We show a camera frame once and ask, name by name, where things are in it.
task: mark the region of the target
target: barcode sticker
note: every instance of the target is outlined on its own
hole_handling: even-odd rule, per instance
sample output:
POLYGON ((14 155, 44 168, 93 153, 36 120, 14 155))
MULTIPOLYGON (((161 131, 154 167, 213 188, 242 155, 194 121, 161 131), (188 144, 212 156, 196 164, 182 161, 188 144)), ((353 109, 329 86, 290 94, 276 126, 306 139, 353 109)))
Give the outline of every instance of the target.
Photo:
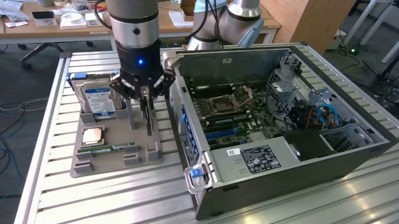
POLYGON ((238 148, 228 149, 226 154, 228 154, 228 156, 238 155, 240 154, 238 153, 238 148))
POLYGON ((108 31, 92 31, 89 32, 89 34, 106 34, 108 31))

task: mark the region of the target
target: chair leg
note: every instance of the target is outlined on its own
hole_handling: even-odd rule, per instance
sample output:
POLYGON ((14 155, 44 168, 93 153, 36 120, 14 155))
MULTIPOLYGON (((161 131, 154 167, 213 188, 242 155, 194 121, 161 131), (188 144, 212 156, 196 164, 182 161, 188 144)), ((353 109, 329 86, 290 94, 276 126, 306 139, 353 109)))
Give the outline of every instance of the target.
POLYGON ((88 47, 92 47, 94 45, 93 42, 90 42, 90 41, 86 41, 85 44, 88 47))
POLYGON ((26 49, 25 44, 18 43, 18 49, 25 50, 26 49))
POLYGON ((57 51, 58 51, 60 53, 64 52, 64 50, 60 48, 60 46, 58 46, 56 43, 49 43, 49 44, 50 44, 50 46, 52 46, 54 49, 57 49, 57 51))
POLYGON ((20 62, 24 63, 30 57, 33 57, 40 51, 42 51, 49 46, 49 43, 40 44, 34 50, 32 50, 24 57, 20 59, 20 62))

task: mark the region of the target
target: blue cable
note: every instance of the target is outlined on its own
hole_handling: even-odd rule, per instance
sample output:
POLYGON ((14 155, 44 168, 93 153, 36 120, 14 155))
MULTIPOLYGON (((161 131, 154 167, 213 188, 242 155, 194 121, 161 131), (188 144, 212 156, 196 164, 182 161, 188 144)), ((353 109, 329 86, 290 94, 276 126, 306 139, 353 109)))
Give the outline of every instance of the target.
POLYGON ((20 128, 22 127, 22 125, 24 125, 24 119, 22 119, 22 117, 20 117, 20 116, 12 116, 12 115, 6 115, 6 114, 4 114, 4 113, 0 113, 0 115, 1 116, 4 116, 4 117, 10 117, 10 118, 18 118, 20 119, 20 125, 18 125, 18 127, 17 127, 17 129, 9 134, 9 135, 6 135, 5 137, 1 137, 0 139, 6 139, 9 136, 12 136, 18 130, 20 130, 20 128))
POLYGON ((320 121, 321 121, 322 123, 326 123, 325 120, 324 120, 324 118, 320 116, 320 115, 321 115, 320 107, 328 107, 328 108, 332 110, 332 112, 333 112, 333 114, 334 114, 334 117, 336 117, 337 127, 340 127, 341 123, 340 123, 340 119, 339 119, 339 116, 337 116, 337 112, 336 112, 336 109, 333 108, 333 106, 329 105, 329 104, 320 104, 318 107, 317 107, 317 115, 318 115, 320 121))
MULTIPOLYGON (((16 129, 12 133, 9 133, 5 137, 1 137, 1 138, 0 138, 0 139, 6 139, 6 138, 8 138, 9 136, 12 136, 12 135, 20 130, 20 128, 22 127, 22 125, 24 125, 24 119, 22 119, 21 116, 12 116, 12 115, 6 115, 6 114, 4 114, 4 113, 0 113, 0 115, 4 116, 4 117, 10 117, 10 118, 18 118, 18 119, 20 119, 20 125, 18 125, 17 129, 16 129)), ((2 198, 0 198, 0 202, 1 202, 1 201, 2 201, 9 195, 12 195, 13 192, 18 189, 18 185, 20 185, 20 175, 18 175, 18 167, 17 167, 17 165, 16 165, 16 162, 14 162, 14 158, 13 158, 13 154, 12 154, 12 152, 10 152, 5 147, 0 147, 0 149, 2 149, 5 153, 8 153, 9 158, 10 158, 10 161, 12 161, 12 164, 13 164, 14 171, 16 171, 16 173, 17 173, 17 184, 14 185, 14 187, 13 187, 13 189, 9 191, 9 193, 8 193, 6 195, 4 195, 2 198)))
POLYGON ((17 173, 17 184, 14 185, 13 189, 8 192, 6 195, 4 195, 2 198, 0 198, 0 202, 8 197, 8 195, 12 195, 13 192, 17 190, 18 188, 18 184, 20 184, 20 176, 18 176, 18 168, 17 168, 17 165, 14 163, 14 159, 13 159, 13 155, 12 155, 12 152, 5 148, 5 147, 0 147, 8 154, 9 154, 9 157, 10 157, 10 161, 12 161, 12 164, 13 164, 13 168, 14 168, 14 171, 17 173))

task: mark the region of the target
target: hard drive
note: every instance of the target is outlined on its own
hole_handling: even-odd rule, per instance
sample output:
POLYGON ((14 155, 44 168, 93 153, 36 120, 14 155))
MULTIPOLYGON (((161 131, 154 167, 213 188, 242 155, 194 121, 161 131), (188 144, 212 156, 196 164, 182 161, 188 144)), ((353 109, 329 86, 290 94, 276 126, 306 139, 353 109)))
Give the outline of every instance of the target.
POLYGON ((70 74, 69 82, 76 92, 82 113, 93 113, 94 119, 114 117, 114 111, 122 109, 118 93, 109 87, 112 74, 70 74))

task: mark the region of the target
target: blue pcie slot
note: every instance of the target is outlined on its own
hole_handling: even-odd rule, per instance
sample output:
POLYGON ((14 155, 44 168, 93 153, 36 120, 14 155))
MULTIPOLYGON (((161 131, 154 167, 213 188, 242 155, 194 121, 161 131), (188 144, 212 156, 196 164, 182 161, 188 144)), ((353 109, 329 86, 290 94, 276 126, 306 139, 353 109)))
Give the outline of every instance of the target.
POLYGON ((189 126, 189 122, 188 122, 188 117, 184 111, 184 106, 181 105, 181 117, 180 117, 180 123, 186 127, 186 137, 188 137, 188 144, 190 144, 190 153, 188 153, 189 156, 193 157, 193 160, 196 161, 200 157, 200 153, 194 144, 194 140, 193 140, 193 135, 192 135, 192 130, 190 130, 190 126, 189 126))
POLYGON ((226 131, 222 131, 222 132, 205 134, 205 138, 206 139, 218 138, 218 137, 224 137, 224 136, 228 136, 228 135, 233 135, 236 133, 237 133, 237 127, 233 128, 233 129, 228 129, 226 131))

